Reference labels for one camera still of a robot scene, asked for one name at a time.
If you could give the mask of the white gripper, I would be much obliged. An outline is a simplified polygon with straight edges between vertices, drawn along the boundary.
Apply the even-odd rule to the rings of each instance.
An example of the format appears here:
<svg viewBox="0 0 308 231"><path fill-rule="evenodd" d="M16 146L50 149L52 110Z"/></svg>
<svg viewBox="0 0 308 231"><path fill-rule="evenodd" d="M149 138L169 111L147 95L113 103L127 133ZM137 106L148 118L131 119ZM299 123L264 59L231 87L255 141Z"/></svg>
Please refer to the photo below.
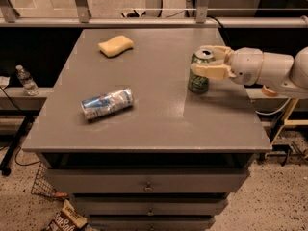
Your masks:
<svg viewBox="0 0 308 231"><path fill-rule="evenodd" d="M255 48L241 48L233 51L228 46L202 45L195 51L197 58L208 61L225 60L226 64L191 64L191 71L200 77L224 80L230 78L239 85L251 86L260 75L264 53Z"/></svg>

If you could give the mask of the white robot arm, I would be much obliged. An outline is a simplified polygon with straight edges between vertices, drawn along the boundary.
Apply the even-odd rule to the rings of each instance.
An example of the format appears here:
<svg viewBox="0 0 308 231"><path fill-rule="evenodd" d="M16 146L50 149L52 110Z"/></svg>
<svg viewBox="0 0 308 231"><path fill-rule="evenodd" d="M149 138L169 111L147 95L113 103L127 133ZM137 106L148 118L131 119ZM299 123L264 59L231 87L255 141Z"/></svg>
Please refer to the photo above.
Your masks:
<svg viewBox="0 0 308 231"><path fill-rule="evenodd" d="M227 46L206 45L214 56L208 64L191 64L191 71L213 80L231 79L239 85L267 86L291 98L308 98L308 48L291 55L261 51L257 48L233 50Z"/></svg>

